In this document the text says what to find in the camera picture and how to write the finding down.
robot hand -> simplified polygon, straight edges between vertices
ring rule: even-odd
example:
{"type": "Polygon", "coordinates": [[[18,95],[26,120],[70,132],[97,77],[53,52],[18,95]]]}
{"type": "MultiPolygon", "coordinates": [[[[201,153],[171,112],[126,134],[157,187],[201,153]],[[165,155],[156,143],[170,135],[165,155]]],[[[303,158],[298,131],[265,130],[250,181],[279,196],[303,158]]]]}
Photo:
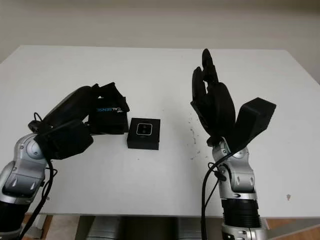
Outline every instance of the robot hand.
{"type": "Polygon", "coordinates": [[[210,135],[212,147],[235,127],[235,106],[226,85],[218,81],[216,67],[208,49],[202,53],[203,71],[198,66],[192,75],[191,105],[199,116],[204,130],[210,135]]]}
{"type": "Polygon", "coordinates": [[[219,181],[223,207],[223,239],[265,240],[267,235],[258,214],[255,176],[248,162],[246,146],[267,129],[276,105],[257,97],[242,105],[235,122],[234,103],[226,85],[218,81],[207,49],[202,53],[202,66],[203,71],[197,67],[193,72],[191,105],[210,135],[207,144],[213,147],[212,156],[215,160],[202,184],[202,240],[207,240],[205,211],[209,199],[205,199],[206,184],[214,168],[217,168],[215,175],[219,181]]]}

robotic arm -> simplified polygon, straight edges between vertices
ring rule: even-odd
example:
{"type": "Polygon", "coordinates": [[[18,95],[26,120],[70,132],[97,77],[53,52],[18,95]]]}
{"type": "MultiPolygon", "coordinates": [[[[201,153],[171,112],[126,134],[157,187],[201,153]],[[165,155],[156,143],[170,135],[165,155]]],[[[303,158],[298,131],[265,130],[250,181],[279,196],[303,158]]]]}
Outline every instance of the robotic arm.
{"type": "Polygon", "coordinates": [[[125,98],[115,84],[83,86],[69,94],[41,121],[33,120],[33,132],[18,140],[14,157],[0,174],[0,239],[21,240],[40,212],[53,181],[52,159],[62,160],[83,153],[92,143],[90,130],[83,123],[99,96],[112,100],[124,112],[129,111],[125,98]],[[25,213],[45,179],[47,165],[50,179],[31,220],[22,231],[25,213]]]}
{"type": "Polygon", "coordinates": [[[227,87],[218,81],[216,68],[207,49],[202,53],[202,66],[192,76],[191,105],[210,135],[215,163],[211,163],[202,185],[201,237],[206,233],[206,183],[214,168],[219,181],[223,207],[222,237],[224,240],[266,240],[258,214],[255,176],[249,165],[248,143],[267,129],[276,105],[255,98],[240,108],[235,121],[235,107],[227,87]]]}

floor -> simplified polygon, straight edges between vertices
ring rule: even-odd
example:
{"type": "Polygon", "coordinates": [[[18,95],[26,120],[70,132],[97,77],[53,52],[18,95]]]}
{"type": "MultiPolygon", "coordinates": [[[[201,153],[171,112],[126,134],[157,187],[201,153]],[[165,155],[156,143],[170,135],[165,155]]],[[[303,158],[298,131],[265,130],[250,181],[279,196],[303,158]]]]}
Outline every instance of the floor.
{"type": "MultiPolygon", "coordinates": [[[[24,222],[27,222],[29,219],[29,215],[27,215],[24,219],[24,222]]],[[[47,216],[44,227],[43,227],[43,237],[42,240],[53,240],[53,239],[74,239],[74,229],[75,229],[75,220],[77,217],[74,216],[59,216],[53,220],[53,216],[47,216]]],[[[285,224],[289,224],[295,221],[294,219],[268,219],[268,225],[271,229],[280,227],[285,224]]],[[[31,240],[31,238],[24,237],[23,240],[31,240]]],[[[304,232],[296,233],[290,236],[285,236],[279,238],[279,240],[320,240],[320,227],[307,230],[304,232]]]]}

dirt speck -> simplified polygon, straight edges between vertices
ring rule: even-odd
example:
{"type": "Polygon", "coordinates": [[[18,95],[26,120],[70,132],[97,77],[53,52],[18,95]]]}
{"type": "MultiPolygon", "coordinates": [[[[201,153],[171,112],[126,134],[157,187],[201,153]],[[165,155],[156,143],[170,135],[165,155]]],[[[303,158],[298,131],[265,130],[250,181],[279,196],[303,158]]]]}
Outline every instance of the dirt speck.
{"type": "Polygon", "coordinates": [[[196,138],[195,138],[195,131],[193,130],[192,127],[190,128],[190,131],[192,132],[193,143],[196,144],[196,143],[197,143],[197,140],[196,140],[196,138]]]}

black rubber cover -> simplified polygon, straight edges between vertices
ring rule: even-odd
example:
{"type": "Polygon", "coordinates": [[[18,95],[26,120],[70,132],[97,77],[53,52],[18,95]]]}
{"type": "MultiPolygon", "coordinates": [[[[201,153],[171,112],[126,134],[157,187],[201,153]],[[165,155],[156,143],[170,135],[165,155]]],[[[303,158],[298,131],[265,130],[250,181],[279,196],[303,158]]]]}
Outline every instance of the black rubber cover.
{"type": "Polygon", "coordinates": [[[255,200],[223,199],[224,224],[241,228],[260,228],[258,203],[255,200]]]}
{"type": "Polygon", "coordinates": [[[30,205],[19,205],[0,201],[0,232],[18,230],[30,205]]]}

